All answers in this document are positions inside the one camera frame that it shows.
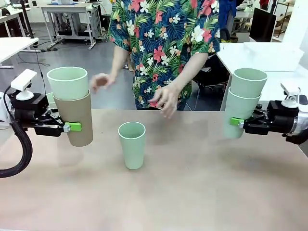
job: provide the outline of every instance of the blue object on desk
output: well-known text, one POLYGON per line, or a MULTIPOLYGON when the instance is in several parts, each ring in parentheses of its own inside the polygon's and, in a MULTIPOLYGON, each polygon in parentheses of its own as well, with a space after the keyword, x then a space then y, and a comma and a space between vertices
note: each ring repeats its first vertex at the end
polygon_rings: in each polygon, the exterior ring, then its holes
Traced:
POLYGON ((50 4, 48 4, 48 5, 72 6, 72 5, 76 5, 76 4, 78 4, 78 2, 73 2, 72 4, 68 4, 68 5, 66 5, 66 4, 58 4, 58 3, 56 3, 56 2, 53 2, 53 3, 50 3, 50 4))

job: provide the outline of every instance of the stacked cups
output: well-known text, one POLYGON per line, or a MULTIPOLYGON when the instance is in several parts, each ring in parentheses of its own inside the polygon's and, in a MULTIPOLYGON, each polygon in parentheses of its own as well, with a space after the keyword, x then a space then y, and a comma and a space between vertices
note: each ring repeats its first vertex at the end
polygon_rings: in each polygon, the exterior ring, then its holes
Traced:
POLYGON ((267 75, 251 68, 238 69, 232 75, 226 102, 224 132, 226 138, 240 138, 243 128, 230 125, 230 118, 248 119, 253 113, 266 83, 267 75))
POLYGON ((70 143, 83 147, 93 140, 88 73, 80 67, 60 67, 47 73, 53 98, 64 122, 81 124, 81 131, 68 132, 70 143))

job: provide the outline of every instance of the white box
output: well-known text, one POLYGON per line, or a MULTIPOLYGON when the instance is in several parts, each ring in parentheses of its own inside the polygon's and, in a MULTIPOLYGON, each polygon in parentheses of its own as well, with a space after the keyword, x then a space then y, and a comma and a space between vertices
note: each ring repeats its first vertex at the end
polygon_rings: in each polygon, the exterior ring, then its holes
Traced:
POLYGON ((247 65, 261 71, 294 72, 304 52, 288 43, 245 42, 247 65))

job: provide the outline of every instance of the office chair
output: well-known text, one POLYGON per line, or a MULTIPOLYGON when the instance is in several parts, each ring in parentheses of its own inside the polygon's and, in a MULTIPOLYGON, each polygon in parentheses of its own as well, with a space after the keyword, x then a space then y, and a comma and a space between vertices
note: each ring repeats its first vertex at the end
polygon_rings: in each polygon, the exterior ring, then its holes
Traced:
MULTIPOLYGON (((229 41, 230 34, 229 31, 224 28, 220 30, 220 39, 229 41)), ((205 63, 205 68, 208 68, 208 71, 199 71, 198 74, 192 79, 195 83, 198 84, 199 89, 197 93, 196 103, 192 109, 188 103, 186 105, 191 111, 194 111, 197 107, 200 91, 205 88, 214 89, 216 86, 227 86, 229 80, 229 72, 219 60, 216 54, 209 53, 209 57, 205 63)))

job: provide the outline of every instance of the hawaiian shirt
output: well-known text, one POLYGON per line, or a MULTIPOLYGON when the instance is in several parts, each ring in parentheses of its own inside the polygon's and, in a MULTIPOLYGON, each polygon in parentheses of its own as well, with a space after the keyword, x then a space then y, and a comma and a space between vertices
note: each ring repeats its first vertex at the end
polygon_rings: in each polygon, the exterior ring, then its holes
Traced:
MULTIPOLYGON (((183 70, 191 55, 219 51, 218 0, 114 0, 110 40, 132 52, 136 105, 148 100, 183 70)), ((191 82, 178 106, 191 94, 191 82)))

